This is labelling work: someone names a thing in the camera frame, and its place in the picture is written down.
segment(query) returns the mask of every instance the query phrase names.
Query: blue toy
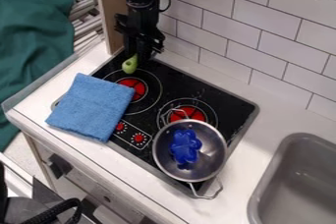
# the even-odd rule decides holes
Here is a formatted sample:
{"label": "blue toy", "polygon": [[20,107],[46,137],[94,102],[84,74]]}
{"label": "blue toy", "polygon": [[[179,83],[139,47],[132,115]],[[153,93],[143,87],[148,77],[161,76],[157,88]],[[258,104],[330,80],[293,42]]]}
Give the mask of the blue toy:
{"label": "blue toy", "polygon": [[202,143],[196,138],[196,133],[193,130],[177,130],[174,133],[173,142],[170,144],[170,151],[181,166],[197,162],[201,146]]}

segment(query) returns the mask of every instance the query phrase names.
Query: toy stove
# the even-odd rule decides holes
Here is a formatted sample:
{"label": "toy stove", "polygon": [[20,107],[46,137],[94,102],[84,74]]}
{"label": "toy stove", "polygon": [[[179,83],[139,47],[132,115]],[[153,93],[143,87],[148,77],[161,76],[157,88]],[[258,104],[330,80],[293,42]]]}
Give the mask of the toy stove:
{"label": "toy stove", "polygon": [[[257,114],[255,105],[157,61],[127,75],[120,69],[124,60],[119,55],[93,74],[136,90],[109,145],[166,182],[184,185],[165,177],[152,157],[152,141],[165,124],[187,117],[206,122],[223,135],[231,153]],[[195,183],[199,193],[203,184]]]}

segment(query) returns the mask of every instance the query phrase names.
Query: green fabric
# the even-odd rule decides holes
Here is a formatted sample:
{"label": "green fabric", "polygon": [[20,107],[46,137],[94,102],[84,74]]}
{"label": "green fabric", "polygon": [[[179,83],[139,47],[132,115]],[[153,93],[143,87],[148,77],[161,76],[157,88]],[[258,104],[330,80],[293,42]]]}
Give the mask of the green fabric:
{"label": "green fabric", "polygon": [[[73,54],[74,0],[0,0],[0,103]],[[0,110],[0,151],[19,130]]]}

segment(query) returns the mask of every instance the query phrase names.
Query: pot handle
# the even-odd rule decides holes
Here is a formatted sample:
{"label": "pot handle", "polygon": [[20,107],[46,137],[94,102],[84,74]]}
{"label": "pot handle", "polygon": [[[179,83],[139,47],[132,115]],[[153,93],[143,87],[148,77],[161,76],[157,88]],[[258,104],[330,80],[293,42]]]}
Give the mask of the pot handle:
{"label": "pot handle", "polygon": [[166,113],[164,113],[164,114],[162,114],[161,115],[161,120],[162,120],[162,122],[163,122],[163,125],[168,125],[169,123],[168,122],[166,122],[166,119],[165,119],[165,117],[170,113],[170,112],[172,112],[172,111],[178,111],[178,112],[182,112],[183,114],[185,114],[185,116],[186,116],[186,119],[189,119],[189,117],[188,117],[188,114],[187,114],[187,112],[186,111],[184,111],[184,110],[181,110],[181,109],[178,109],[178,108],[171,108],[171,109],[169,109]]}
{"label": "pot handle", "polygon": [[213,196],[199,196],[193,186],[192,183],[188,183],[189,186],[191,187],[193,194],[196,198],[203,198],[203,199],[214,199],[216,198],[220,192],[223,191],[223,184],[216,178],[215,181],[217,181],[217,183],[219,184],[219,189],[217,190],[217,192],[213,195]]}

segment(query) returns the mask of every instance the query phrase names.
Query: metal sink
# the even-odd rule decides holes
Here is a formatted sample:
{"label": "metal sink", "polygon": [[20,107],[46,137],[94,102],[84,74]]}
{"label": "metal sink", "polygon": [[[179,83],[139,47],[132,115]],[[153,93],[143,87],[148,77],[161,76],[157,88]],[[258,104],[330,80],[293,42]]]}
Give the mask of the metal sink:
{"label": "metal sink", "polygon": [[295,134],[280,144],[248,206],[251,224],[335,224],[336,145]]}

